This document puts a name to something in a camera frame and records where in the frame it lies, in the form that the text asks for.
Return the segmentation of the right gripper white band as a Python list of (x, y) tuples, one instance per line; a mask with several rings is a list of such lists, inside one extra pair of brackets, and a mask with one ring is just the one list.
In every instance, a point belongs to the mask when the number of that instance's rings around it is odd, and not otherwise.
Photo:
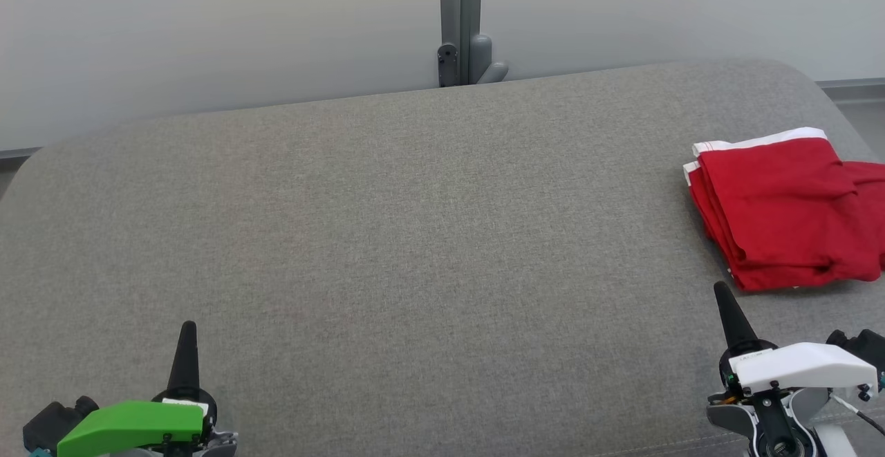
[(756, 352), (758, 337), (730, 287), (724, 281), (717, 281), (714, 295), (728, 350), (753, 352), (726, 360), (720, 377), (727, 388), (753, 395), (775, 387), (780, 390), (878, 387), (875, 366), (838, 346), (800, 342)]

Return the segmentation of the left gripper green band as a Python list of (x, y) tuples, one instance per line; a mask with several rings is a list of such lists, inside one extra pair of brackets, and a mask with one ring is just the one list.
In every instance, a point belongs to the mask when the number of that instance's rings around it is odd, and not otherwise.
[(150, 401), (127, 400), (90, 413), (57, 444), (57, 457), (100, 457), (142, 449), (194, 457), (208, 448), (217, 403), (200, 390), (197, 325), (184, 321), (167, 390)]

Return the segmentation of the red shorts with white hem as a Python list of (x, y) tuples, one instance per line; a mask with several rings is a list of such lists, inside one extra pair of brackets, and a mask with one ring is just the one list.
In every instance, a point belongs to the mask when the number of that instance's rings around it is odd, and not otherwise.
[(872, 283), (882, 276), (859, 196), (826, 134), (799, 127), (692, 146), (683, 166), (706, 236), (743, 291)]

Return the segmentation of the red jersey with white sleeves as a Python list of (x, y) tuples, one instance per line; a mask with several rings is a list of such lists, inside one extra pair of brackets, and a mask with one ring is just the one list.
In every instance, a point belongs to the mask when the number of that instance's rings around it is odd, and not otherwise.
[(843, 168), (857, 190), (860, 224), (867, 239), (875, 243), (885, 275), (885, 164), (845, 161)]

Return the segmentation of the grey fabric sofa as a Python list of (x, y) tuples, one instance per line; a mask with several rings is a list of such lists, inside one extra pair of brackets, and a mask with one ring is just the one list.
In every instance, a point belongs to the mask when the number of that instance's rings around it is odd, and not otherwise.
[(50, 401), (167, 384), (238, 457), (739, 457), (706, 398), (725, 269), (693, 143), (825, 130), (787, 64), (651, 64), (180, 115), (35, 152), (0, 198), (0, 457)]

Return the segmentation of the grey rounded partition foot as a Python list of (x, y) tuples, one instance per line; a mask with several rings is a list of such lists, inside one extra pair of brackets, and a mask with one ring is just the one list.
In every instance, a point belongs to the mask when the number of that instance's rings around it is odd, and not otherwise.
[(493, 60), (491, 37), (485, 34), (474, 35), (469, 44), (469, 84), (502, 82), (508, 72), (509, 64)]

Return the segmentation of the grey partition post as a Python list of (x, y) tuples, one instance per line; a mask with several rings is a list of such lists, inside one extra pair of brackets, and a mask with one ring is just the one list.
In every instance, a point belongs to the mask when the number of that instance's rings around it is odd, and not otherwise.
[(440, 0), (440, 46), (437, 50), (441, 88), (474, 84), (471, 76), (474, 39), (480, 34), (481, 0)]

